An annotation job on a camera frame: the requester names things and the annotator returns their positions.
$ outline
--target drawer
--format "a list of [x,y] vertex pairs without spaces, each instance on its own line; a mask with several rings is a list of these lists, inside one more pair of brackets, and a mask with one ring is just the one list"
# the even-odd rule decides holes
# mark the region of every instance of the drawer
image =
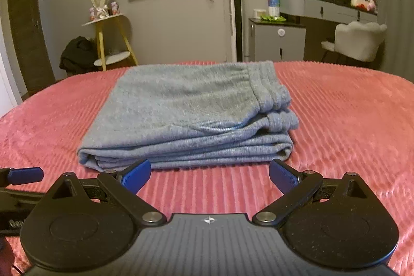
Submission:
[[336,7],[336,11],[340,15],[345,15],[345,16],[354,17],[355,19],[358,19],[358,12],[359,11],[357,9],[347,8],[345,6],[339,6],[338,5]]
[[319,0],[305,0],[305,17],[334,21],[337,5]]
[[292,16],[304,16],[305,0],[280,0],[280,13]]
[[332,21],[342,24],[349,24],[353,21],[358,21],[357,12],[355,12],[355,16],[350,16],[342,13],[335,13],[332,18]]
[[367,23],[376,23],[378,22],[378,17],[375,14],[360,12],[361,22]]

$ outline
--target black jacket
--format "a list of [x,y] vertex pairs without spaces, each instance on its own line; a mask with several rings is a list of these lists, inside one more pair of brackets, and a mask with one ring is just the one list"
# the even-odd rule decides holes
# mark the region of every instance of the black jacket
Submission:
[[97,55],[95,44],[85,37],[77,37],[63,51],[59,68],[73,74],[97,71],[98,68],[94,66]]

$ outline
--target white chair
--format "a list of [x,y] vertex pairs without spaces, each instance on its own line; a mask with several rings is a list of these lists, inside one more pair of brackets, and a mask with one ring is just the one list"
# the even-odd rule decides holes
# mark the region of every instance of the white chair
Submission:
[[358,21],[353,21],[348,25],[339,24],[335,30],[335,43],[321,42],[322,48],[326,50],[322,61],[328,51],[331,51],[363,62],[372,62],[378,47],[385,39],[386,31],[385,24],[362,24]]

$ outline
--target tall white tower fan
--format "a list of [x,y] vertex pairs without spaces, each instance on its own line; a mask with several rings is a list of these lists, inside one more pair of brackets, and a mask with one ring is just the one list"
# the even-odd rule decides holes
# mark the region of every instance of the tall white tower fan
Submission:
[[241,0],[228,0],[230,7],[230,39],[232,62],[243,61],[243,23]]

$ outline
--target bed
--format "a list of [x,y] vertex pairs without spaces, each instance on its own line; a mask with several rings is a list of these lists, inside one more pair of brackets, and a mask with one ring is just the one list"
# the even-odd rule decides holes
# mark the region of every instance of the bed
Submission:
[[[288,163],[299,171],[340,178],[356,171],[393,216],[400,230],[389,266],[414,274],[414,85],[397,76],[314,62],[276,63],[300,120]],[[77,162],[76,148],[125,69],[70,77],[29,98],[0,123],[1,166],[41,166],[42,182],[19,187],[46,191],[63,172],[96,177]],[[236,213],[249,217],[281,196],[265,163],[153,171],[140,197],[170,216]],[[28,261],[10,238],[15,264]]]

